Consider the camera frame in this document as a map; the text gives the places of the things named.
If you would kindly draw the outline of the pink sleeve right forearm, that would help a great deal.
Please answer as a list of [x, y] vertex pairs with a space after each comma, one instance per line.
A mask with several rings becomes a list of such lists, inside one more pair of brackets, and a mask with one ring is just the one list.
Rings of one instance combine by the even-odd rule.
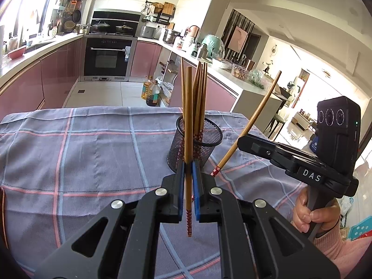
[[340, 278], [346, 278], [371, 246], [371, 237], [344, 241], [340, 234], [340, 224], [337, 223], [327, 233], [316, 237], [313, 243], [338, 267]]

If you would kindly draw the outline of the right hand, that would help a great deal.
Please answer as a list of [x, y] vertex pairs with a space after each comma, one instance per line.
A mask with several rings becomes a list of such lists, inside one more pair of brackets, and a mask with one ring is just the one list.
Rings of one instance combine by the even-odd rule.
[[325, 233], [333, 229], [339, 223], [340, 207], [336, 199], [334, 199], [329, 207], [322, 209], [310, 210], [307, 207], [308, 194], [307, 187], [303, 188], [296, 199], [296, 203], [292, 213], [291, 223], [301, 233], [307, 233], [310, 229], [310, 224], [321, 224], [318, 233]]

